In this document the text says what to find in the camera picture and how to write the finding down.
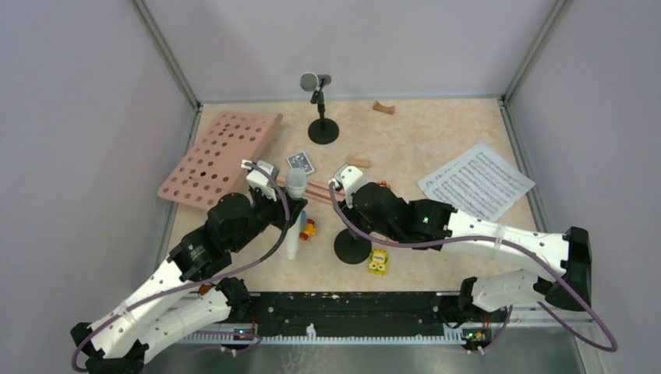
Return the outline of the white microphone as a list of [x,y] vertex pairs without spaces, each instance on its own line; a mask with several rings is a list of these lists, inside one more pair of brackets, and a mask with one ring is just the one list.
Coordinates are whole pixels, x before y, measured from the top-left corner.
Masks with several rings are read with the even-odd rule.
[[286,256],[289,260],[294,260],[299,248],[299,234],[301,232],[301,212],[305,206],[306,200],[304,193],[307,186],[307,175],[301,168],[291,169],[285,179],[287,194],[291,198],[292,218],[290,228],[285,237]]

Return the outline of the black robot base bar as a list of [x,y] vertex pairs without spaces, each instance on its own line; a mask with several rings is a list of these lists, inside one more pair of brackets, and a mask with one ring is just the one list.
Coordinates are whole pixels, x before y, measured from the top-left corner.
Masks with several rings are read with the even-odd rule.
[[464,323],[481,323],[458,296],[433,291],[262,292],[231,318],[263,337],[435,337]]

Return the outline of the pink music stand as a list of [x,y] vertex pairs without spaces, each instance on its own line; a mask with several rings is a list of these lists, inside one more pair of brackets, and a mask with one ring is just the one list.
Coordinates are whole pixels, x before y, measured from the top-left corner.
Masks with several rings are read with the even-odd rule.
[[242,160],[277,166],[278,181],[284,182],[291,170],[286,157],[300,151],[316,169],[308,175],[308,187],[318,192],[349,151],[343,138],[328,145],[313,143],[308,136],[311,121],[309,115],[293,111],[222,111],[200,126],[194,144],[161,183],[157,196],[209,210],[224,194],[246,191],[248,171],[241,167]]

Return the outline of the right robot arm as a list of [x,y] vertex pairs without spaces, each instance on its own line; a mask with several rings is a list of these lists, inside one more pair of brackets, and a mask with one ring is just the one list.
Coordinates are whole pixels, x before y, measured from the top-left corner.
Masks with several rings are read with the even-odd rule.
[[405,201],[374,182],[346,194],[338,205],[346,225],[365,239],[484,256],[522,270],[518,276],[464,280],[457,310],[468,321],[510,304],[545,301],[575,312],[592,305],[592,249],[584,228],[571,226],[562,234],[512,228],[447,203]]

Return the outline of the sheet music page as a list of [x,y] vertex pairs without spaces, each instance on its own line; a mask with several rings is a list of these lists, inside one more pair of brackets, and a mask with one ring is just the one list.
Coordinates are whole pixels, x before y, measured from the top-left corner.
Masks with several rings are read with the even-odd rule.
[[497,221],[536,184],[485,143],[417,181],[424,195],[473,217]]

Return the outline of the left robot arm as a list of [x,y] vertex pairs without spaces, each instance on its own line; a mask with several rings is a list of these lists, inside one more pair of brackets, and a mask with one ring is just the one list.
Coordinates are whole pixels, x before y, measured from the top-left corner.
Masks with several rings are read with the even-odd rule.
[[70,331],[76,344],[72,367],[88,373],[139,373],[159,353],[196,330],[249,315],[250,296],[231,265],[232,254],[268,227],[281,235],[277,250],[302,212],[304,198],[269,199],[260,189],[230,193],[185,235],[152,275],[124,302],[93,323]]

